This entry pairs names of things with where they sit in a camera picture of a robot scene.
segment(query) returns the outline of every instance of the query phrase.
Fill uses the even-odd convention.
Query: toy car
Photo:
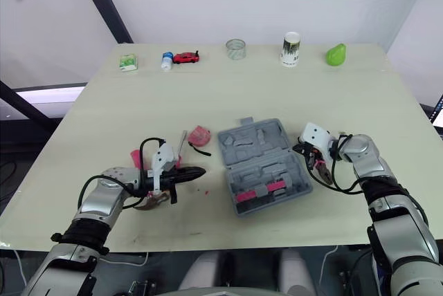
[[[181,54],[176,54],[174,56],[174,58],[172,59],[172,61],[175,64],[180,64],[180,63],[195,63],[198,62],[200,59],[199,56],[199,51],[196,51],[195,53],[181,53]]]

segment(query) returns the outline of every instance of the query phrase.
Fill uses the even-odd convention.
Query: green pear
[[[330,66],[339,66],[346,59],[346,45],[338,44],[326,53],[326,63]]]

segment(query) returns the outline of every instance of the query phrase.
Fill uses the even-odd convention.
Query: open toolbox
[[[228,188],[238,216],[312,191],[279,119],[254,122],[245,118],[241,124],[218,134]]]

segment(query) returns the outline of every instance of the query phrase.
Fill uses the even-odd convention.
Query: beige tabletop
[[[325,63],[330,47],[302,46],[295,68],[280,65],[280,46],[247,46],[240,61],[227,58],[222,45],[115,47],[0,216],[0,246],[49,250],[52,233],[68,228],[85,180],[109,167],[132,167],[129,153],[143,139],[159,136],[177,145],[183,130],[200,124],[216,134],[249,116],[279,118],[292,142],[309,121],[335,136],[368,134],[426,210],[434,237],[443,238],[443,142],[380,47],[349,45],[339,67]],[[161,71],[165,51],[197,49],[200,62]],[[127,53],[138,55],[139,69],[122,73],[118,60]],[[207,174],[178,185],[176,205],[123,211],[106,243],[111,251],[368,243],[363,196],[314,182],[311,194],[238,218],[215,136],[204,149],[213,156],[186,146],[183,163]],[[154,150],[147,145],[145,157]],[[344,187],[354,181],[351,164],[339,164],[337,179]]]

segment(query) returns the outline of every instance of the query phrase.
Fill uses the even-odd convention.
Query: metal pole
[[[57,124],[0,80],[0,98],[51,133]]]
[[[103,20],[110,29],[114,38],[116,38],[119,44],[133,44],[129,32],[127,32],[126,26],[123,23],[118,11],[112,2],[112,0],[92,0],[96,5],[96,8]]]

